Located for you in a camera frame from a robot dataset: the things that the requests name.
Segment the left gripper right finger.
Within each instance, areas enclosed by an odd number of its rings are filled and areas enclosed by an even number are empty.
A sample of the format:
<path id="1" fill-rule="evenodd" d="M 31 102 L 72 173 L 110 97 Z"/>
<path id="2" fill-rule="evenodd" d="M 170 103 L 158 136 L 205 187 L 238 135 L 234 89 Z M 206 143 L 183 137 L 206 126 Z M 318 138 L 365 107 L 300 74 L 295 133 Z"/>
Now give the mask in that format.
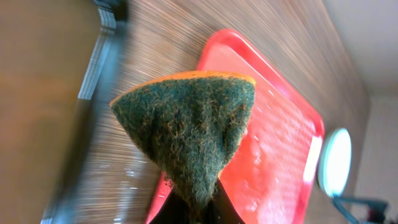
<path id="1" fill-rule="evenodd" d="M 386 212 L 389 203 L 385 200 L 366 197 L 336 196 L 333 197 L 331 201 L 349 223 L 385 223 L 387 221 Z"/>

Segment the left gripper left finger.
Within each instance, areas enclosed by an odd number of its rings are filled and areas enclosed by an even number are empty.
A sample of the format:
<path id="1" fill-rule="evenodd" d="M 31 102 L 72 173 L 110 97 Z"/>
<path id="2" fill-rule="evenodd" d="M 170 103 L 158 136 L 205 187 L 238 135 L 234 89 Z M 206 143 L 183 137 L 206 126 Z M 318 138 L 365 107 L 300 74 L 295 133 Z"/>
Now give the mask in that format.
<path id="1" fill-rule="evenodd" d="M 218 180 L 213 198 L 201 210 L 193 211 L 173 190 L 150 224 L 243 224 L 224 187 Z"/>

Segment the white plate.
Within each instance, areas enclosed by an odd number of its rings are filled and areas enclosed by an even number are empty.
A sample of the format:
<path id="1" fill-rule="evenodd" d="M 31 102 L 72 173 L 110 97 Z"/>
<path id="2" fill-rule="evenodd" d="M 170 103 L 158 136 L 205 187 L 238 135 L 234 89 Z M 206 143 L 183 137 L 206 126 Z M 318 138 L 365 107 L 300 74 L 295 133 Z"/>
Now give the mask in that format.
<path id="1" fill-rule="evenodd" d="M 345 128 L 338 128 L 325 138 L 317 169 L 317 182 L 328 197 L 340 196 L 351 169 L 352 142 Z"/>

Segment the green orange sponge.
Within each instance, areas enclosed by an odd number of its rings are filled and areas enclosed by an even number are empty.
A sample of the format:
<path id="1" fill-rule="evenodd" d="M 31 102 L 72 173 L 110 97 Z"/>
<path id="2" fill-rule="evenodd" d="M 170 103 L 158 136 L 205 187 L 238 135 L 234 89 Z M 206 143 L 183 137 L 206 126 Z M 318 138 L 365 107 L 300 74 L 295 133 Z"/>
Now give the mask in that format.
<path id="1" fill-rule="evenodd" d="M 200 210 L 239 148 L 255 84 L 236 72 L 181 72 L 138 85 L 110 107 L 131 141 L 168 175 L 176 194 Z"/>

